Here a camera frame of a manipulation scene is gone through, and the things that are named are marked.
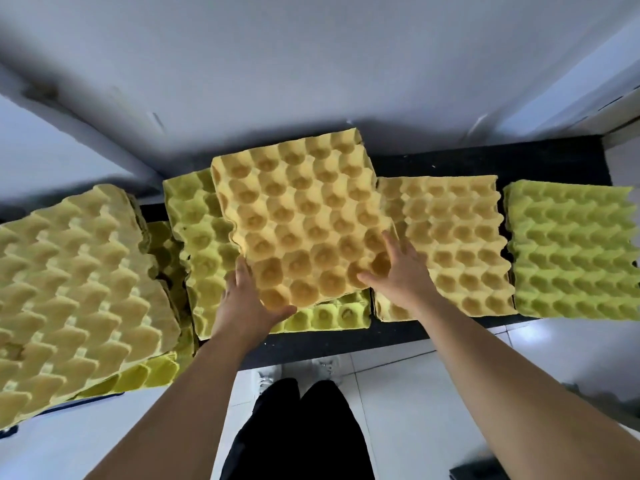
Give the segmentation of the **person's left hand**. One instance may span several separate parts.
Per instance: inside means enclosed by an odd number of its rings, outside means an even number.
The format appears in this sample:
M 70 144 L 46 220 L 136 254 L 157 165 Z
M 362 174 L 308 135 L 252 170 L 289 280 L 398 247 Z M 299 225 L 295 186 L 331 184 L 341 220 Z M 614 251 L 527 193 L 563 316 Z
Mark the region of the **person's left hand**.
M 264 341 L 280 322 L 268 322 L 267 307 L 243 256 L 226 277 L 226 288 L 216 312 L 211 339 L 225 340 L 245 351 Z

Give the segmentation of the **orange-yellow paper egg tray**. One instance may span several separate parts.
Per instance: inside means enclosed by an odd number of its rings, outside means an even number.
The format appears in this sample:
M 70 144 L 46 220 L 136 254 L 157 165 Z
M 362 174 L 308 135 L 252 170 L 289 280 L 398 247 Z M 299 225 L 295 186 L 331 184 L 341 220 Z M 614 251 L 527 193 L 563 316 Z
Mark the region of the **orange-yellow paper egg tray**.
M 380 233 L 394 225 L 357 128 L 220 155 L 211 174 L 268 308 L 341 298 L 383 271 Z

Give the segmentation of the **person's left forearm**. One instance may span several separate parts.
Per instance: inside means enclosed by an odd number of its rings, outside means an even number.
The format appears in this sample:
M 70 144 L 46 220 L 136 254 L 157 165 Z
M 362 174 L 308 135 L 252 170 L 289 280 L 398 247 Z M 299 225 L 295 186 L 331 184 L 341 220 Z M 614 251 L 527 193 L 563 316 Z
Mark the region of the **person's left forearm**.
M 267 333 L 216 333 L 84 480 L 210 480 L 244 357 Z

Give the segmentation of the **person's right forearm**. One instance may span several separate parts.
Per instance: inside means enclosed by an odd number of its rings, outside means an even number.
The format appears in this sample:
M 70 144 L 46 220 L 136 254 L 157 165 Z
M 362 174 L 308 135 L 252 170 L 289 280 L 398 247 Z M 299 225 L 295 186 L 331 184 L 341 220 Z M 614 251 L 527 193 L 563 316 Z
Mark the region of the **person's right forearm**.
M 640 480 L 640 440 L 446 299 L 406 306 L 511 480 Z

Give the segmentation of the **person's left white shoe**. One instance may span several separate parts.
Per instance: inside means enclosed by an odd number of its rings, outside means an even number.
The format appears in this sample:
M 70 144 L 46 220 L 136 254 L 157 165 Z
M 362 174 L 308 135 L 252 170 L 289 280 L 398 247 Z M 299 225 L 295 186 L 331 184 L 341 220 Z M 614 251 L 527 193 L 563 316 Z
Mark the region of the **person's left white shoe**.
M 272 365 L 252 371 L 254 396 L 259 397 L 282 377 L 282 366 Z

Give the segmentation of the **person's white shoe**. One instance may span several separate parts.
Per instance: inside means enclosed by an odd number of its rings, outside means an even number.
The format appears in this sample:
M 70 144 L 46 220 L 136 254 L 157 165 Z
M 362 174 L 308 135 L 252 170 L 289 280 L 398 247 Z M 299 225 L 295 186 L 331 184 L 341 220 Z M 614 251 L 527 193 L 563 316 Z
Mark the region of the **person's white shoe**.
M 318 381 L 331 381 L 340 386 L 343 377 L 340 356 L 314 358 L 311 364 Z
M 282 366 L 272 365 L 252 371 L 254 396 L 259 397 L 282 377 Z

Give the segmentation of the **person's right white shoe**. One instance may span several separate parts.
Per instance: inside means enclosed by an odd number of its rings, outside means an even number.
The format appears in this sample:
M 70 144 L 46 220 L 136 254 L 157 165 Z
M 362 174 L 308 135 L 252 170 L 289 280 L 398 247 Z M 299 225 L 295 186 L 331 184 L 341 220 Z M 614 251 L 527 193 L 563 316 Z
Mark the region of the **person's right white shoe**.
M 318 381 L 331 381 L 340 386 L 343 377 L 340 356 L 314 358 L 311 364 Z

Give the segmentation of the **stack of yellow-green egg trays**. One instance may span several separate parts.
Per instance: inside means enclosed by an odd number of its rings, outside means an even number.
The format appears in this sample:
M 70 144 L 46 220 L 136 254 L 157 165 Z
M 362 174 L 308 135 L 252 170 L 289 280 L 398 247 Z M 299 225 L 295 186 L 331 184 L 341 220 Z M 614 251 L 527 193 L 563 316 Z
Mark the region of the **stack of yellow-green egg trays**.
M 164 181 L 165 208 L 173 236 L 181 243 L 180 261 L 199 339 L 209 339 L 221 302 L 225 277 L 233 271 L 239 248 L 231 242 L 231 224 L 223 218 L 210 169 Z M 361 290 L 299 309 L 271 333 L 368 329 L 370 293 Z

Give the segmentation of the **person's black trousers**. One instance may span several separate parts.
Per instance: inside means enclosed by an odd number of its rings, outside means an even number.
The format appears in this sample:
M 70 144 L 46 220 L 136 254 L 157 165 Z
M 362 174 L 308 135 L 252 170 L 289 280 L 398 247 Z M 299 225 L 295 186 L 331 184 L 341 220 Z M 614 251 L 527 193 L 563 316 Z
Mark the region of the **person's black trousers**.
M 300 394 L 293 378 L 257 398 L 220 480 L 375 480 L 362 429 L 339 387 L 320 380 Z

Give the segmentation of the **low pile of green egg trays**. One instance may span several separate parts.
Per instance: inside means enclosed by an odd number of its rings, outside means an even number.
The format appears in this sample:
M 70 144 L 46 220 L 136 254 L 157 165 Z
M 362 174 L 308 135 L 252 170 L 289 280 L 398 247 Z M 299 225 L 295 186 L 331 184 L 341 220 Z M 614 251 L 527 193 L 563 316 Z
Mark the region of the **low pile of green egg trays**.
M 174 238 L 169 222 L 148 223 L 147 226 L 151 237 L 149 251 L 156 257 L 159 278 L 167 283 L 169 297 L 178 311 L 180 338 L 171 351 L 78 393 L 75 400 L 167 386 L 187 368 L 196 353 L 198 341 L 185 286 L 186 271 L 179 259 L 180 243 Z

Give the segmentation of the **black table mat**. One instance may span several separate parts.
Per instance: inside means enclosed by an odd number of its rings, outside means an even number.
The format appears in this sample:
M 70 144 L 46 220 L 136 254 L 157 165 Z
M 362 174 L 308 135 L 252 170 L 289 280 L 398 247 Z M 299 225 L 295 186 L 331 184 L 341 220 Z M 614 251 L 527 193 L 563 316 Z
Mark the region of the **black table mat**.
M 612 186 L 604 148 L 598 136 L 414 155 L 374 155 L 371 161 L 378 177 L 496 175 L 499 191 L 520 179 Z M 245 357 L 241 370 L 297 362 L 319 355 L 340 355 L 409 344 L 429 338 L 416 321 L 383 324 L 376 312 L 371 311 L 370 316 L 374 324 L 368 329 L 294 332 L 292 338 L 281 338 L 276 334 Z

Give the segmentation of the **stack of bright green egg trays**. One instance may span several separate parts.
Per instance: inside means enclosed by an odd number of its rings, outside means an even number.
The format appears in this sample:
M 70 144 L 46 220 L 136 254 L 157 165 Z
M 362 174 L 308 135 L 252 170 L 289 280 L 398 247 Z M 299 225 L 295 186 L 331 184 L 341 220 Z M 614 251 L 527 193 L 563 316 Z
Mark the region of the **stack of bright green egg trays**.
M 640 321 L 633 190 L 533 180 L 505 186 L 519 314 Z

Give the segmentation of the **tall stack of pale yellow egg trays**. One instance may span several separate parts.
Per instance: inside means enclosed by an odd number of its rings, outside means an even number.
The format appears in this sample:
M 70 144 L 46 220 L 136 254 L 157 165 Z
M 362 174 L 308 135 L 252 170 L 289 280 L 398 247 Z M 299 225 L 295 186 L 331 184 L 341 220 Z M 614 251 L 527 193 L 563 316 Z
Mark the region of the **tall stack of pale yellow egg trays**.
M 0 429 L 176 345 L 149 242 L 112 184 L 0 224 Z

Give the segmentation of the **black object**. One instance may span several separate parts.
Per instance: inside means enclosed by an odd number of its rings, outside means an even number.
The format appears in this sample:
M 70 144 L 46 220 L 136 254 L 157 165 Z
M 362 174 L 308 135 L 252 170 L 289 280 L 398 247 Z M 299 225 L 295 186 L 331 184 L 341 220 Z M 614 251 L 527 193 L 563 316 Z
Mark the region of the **black object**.
M 450 469 L 449 480 L 511 480 L 495 457 L 471 461 Z

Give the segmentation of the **dark grey object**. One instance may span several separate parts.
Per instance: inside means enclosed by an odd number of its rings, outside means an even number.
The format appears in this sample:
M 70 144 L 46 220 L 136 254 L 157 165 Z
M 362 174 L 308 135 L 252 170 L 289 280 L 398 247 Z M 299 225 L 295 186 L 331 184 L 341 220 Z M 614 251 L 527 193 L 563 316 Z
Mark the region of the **dark grey object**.
M 620 425 L 640 433 L 640 396 L 622 401 L 610 392 L 585 394 L 575 383 L 562 383 L 565 389 L 582 398 L 587 403 L 615 420 Z

